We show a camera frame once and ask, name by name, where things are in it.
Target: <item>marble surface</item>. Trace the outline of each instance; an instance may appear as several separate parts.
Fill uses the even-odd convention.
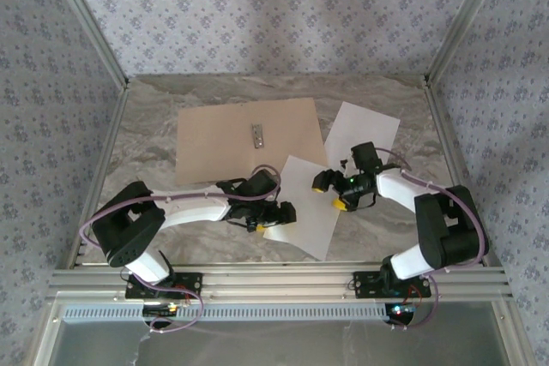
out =
[[[175,184],[178,110],[252,100],[313,97],[325,140],[342,101],[401,119],[393,149],[403,153],[417,176],[450,184],[443,149],[418,78],[365,75],[238,77],[161,75],[132,79],[101,204],[126,184],[143,180],[151,189]],[[417,243],[415,217],[392,201],[341,213],[328,261],[381,261]],[[168,228],[154,239],[172,263],[312,261],[301,249],[264,239],[225,222],[196,222]],[[104,262],[87,249],[83,263]]]

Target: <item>paper sheet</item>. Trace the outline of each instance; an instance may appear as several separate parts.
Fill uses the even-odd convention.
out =
[[[400,122],[394,117],[343,102],[324,143],[329,167],[339,170],[340,161],[347,159],[351,147],[360,143],[373,141],[375,147],[390,150]],[[389,159],[388,153],[379,152],[378,156],[384,163]]]
[[[279,201],[290,201],[296,210],[297,222],[269,227],[263,235],[267,239],[293,244],[320,261],[326,259],[340,211],[332,206],[337,198],[333,191],[313,192],[313,178],[325,166],[289,156],[282,169]]]
[[[252,124],[262,125],[256,149]],[[312,98],[185,108],[178,114],[176,183],[248,177],[254,167],[280,170],[288,155],[328,165]]]

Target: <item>patterned wall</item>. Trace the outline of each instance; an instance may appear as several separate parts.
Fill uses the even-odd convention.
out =
[[[75,236],[117,87],[65,0],[0,0],[0,364]]]
[[[462,0],[87,0],[126,75],[424,73]]]
[[[443,96],[492,245],[549,365],[549,0],[486,0]]]

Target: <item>metal bracket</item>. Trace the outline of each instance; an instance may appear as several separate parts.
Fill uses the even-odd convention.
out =
[[[402,281],[400,284],[395,285],[390,292],[383,288],[379,272],[355,272],[353,273],[353,281],[354,296],[357,299],[431,297],[429,280],[420,279],[419,277]]]
[[[170,287],[187,289],[200,295],[202,291],[202,273],[186,273],[175,272],[173,274],[173,282]],[[126,299],[174,299],[182,300],[186,296],[184,293],[176,291],[153,291],[139,283],[133,275],[128,278],[126,286]],[[189,299],[194,299],[191,295],[187,295]]]
[[[254,135],[254,146],[256,149],[264,148],[265,142],[263,141],[263,126],[260,123],[252,124],[251,131]]]

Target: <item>glass panel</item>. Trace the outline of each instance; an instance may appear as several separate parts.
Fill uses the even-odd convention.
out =
[[[407,331],[367,321],[202,322],[169,334],[149,334],[141,321],[65,323],[50,365],[68,364],[501,366],[509,363],[489,303],[446,303],[440,305],[432,322]]]

